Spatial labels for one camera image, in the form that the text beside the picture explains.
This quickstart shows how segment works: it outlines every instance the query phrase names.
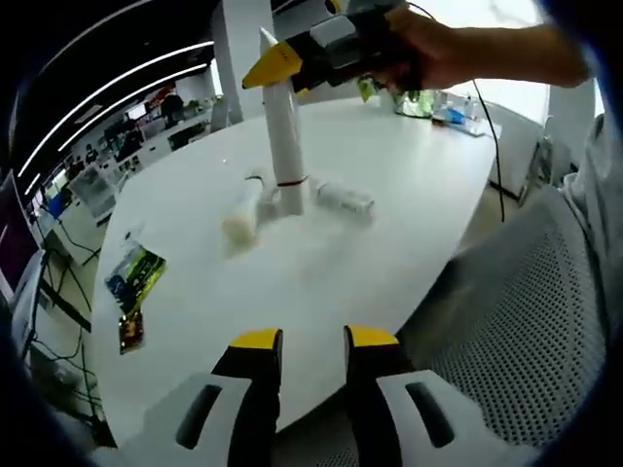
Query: white oval table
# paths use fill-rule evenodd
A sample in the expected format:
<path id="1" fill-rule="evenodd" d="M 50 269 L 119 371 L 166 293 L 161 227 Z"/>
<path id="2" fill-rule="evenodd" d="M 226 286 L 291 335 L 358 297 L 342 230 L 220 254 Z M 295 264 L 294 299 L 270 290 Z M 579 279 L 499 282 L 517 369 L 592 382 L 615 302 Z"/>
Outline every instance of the white oval table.
<path id="1" fill-rule="evenodd" d="M 214 133 L 130 179 L 114 211 L 94 287 L 92 360 L 119 445 L 145 412 L 209 373 L 250 329 L 283 329 L 283 428 L 345 381 L 343 326 L 397 332 L 455 253 L 495 158 L 489 137 L 392 115 L 359 99 L 301 108 L 307 173 L 376 202 L 363 227 L 318 208 L 260 231 L 228 257 L 221 222 L 249 169 L 271 168 L 266 121 Z M 121 312 L 104 279 L 129 231 L 166 259 L 143 304 L 144 346 L 120 355 Z"/>

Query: desk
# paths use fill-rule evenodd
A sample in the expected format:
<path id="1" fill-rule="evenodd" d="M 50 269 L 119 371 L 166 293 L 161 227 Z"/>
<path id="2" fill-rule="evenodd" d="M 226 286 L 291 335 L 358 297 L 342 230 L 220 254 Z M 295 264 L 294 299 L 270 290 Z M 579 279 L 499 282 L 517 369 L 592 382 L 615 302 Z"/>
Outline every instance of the desk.
<path id="1" fill-rule="evenodd" d="M 92 315 L 93 367 L 117 443 L 188 376 L 209 373 L 235 336 L 266 326 L 284 330 L 278 426 L 287 426 L 344 383 L 345 323 L 395 333 L 419 305 L 458 247 L 495 146 L 369 104 L 301 108 L 307 173 L 371 195 L 376 219 L 367 228 L 310 208 L 226 258 L 221 221 L 241 180 L 272 164 L 263 118 L 211 134 L 128 181 L 102 247 Z M 143 304 L 144 347 L 122 356 L 120 311 L 104 278 L 140 225 L 140 241 L 167 267 Z"/>

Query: human hand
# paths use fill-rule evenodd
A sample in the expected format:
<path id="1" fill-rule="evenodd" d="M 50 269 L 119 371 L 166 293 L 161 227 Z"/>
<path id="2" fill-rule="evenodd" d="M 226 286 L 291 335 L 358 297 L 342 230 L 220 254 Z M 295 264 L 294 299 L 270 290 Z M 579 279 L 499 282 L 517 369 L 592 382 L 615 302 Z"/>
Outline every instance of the human hand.
<path id="1" fill-rule="evenodd" d="M 460 29 L 418 15 L 408 5 L 391 10 L 385 17 L 391 31 L 420 54 L 418 66 L 424 90 L 442 90 L 475 77 L 468 41 Z M 396 83 L 409 74 L 411 66 L 412 63 L 404 61 L 376 71 L 372 76 L 382 85 L 402 91 Z"/>

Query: ceiling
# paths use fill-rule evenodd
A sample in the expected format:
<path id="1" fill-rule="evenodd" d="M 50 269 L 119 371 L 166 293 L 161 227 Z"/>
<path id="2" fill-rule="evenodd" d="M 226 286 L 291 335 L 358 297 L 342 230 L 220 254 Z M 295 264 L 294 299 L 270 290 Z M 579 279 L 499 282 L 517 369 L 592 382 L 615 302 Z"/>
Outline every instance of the ceiling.
<path id="1" fill-rule="evenodd" d="M 285 11 L 302 0 L 272 0 Z M 3 95 L 3 124 L 19 89 L 17 124 L 8 166 L 19 170 L 50 130 L 95 90 L 150 59 L 210 39 L 210 17 L 219 0 L 56 0 L 19 2 L 12 19 L 18 37 L 15 66 L 9 76 L 13 93 Z M 41 181 L 57 165 L 57 148 L 79 127 L 75 123 L 94 104 L 108 107 L 165 76 L 213 59 L 211 46 L 176 55 L 123 79 L 85 104 L 68 119 L 19 178 L 25 190 L 36 174 Z M 3 153 L 7 153 L 3 144 Z"/>

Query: red band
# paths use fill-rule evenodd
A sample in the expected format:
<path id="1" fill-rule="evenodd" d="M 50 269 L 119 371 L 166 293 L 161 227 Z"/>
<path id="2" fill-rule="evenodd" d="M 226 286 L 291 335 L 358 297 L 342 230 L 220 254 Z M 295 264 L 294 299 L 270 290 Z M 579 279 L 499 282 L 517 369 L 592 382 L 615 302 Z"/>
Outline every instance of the red band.
<path id="1" fill-rule="evenodd" d="M 297 185 L 301 185 L 307 179 L 308 179 L 308 177 L 304 177 L 301 180 L 297 180 L 296 182 L 282 182 L 282 183 L 277 183 L 276 185 L 278 187 L 280 187 L 280 188 L 283 188 L 283 187 L 296 187 Z"/>

